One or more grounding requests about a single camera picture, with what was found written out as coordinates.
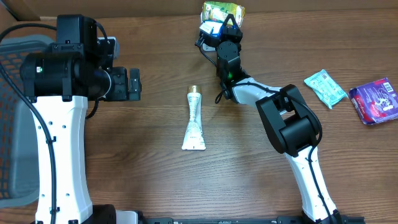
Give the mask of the teal wet wipes pack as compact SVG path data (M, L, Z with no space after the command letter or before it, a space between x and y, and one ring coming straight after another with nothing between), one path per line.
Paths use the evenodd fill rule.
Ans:
M329 109L332 109L343 98L348 97L346 92L324 69L306 78L304 83L315 92Z

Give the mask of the purple sanitary pad pack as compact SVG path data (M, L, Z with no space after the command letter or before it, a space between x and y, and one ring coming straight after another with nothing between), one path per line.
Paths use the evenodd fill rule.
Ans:
M352 88L348 96L363 124L397 119L397 92L387 77Z

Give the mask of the green gold snack packet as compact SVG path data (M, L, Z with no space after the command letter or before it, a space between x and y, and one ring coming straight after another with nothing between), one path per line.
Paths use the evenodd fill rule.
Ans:
M245 16L245 8L231 2L205 1L202 5L200 17L201 22L214 21L222 23L229 14L234 16L237 25L241 27Z

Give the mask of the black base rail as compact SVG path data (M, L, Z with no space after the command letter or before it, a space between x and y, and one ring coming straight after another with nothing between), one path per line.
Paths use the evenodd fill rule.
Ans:
M170 217L146 218L140 217L140 224L304 224L304 223L330 223L326 221L313 222L306 216L279 216L277 218L243 218L243 219L173 219ZM365 224L364 217L347 217L342 215L332 223Z

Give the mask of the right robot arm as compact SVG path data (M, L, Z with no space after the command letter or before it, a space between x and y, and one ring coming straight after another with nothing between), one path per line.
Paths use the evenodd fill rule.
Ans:
M302 198L304 222L342 223L318 161L318 145L322 139L320 120L295 85L267 86L243 70L242 38L234 16L228 14L214 39L220 95L257 109L272 147L286 157L292 168Z

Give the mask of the cardboard back panel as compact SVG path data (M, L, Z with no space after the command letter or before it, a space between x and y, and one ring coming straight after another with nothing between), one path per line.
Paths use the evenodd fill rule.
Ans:
M204 0L3 0L20 21L59 14L94 18L198 15ZM324 11L396 8L397 0L237 0L246 12Z

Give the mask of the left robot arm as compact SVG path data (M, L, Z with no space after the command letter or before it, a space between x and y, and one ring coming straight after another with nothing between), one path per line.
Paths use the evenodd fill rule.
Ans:
M36 223L132 223L141 214L94 205L86 183L85 122L90 101L138 101L136 68L114 67L116 39L96 20L57 17L56 41L29 54L20 69L34 115L39 160Z

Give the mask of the white barcode scanner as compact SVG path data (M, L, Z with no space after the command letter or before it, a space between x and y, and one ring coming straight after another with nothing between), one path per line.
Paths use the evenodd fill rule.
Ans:
M210 46L206 45L205 43L203 43L202 49L205 52L214 52L216 50L214 47L210 47Z

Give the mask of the white tube gold cap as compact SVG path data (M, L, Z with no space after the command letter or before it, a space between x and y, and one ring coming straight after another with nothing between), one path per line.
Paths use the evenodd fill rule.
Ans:
M182 150L204 151L206 149L201 122L201 99L201 88L198 85L189 86L187 93L189 119Z

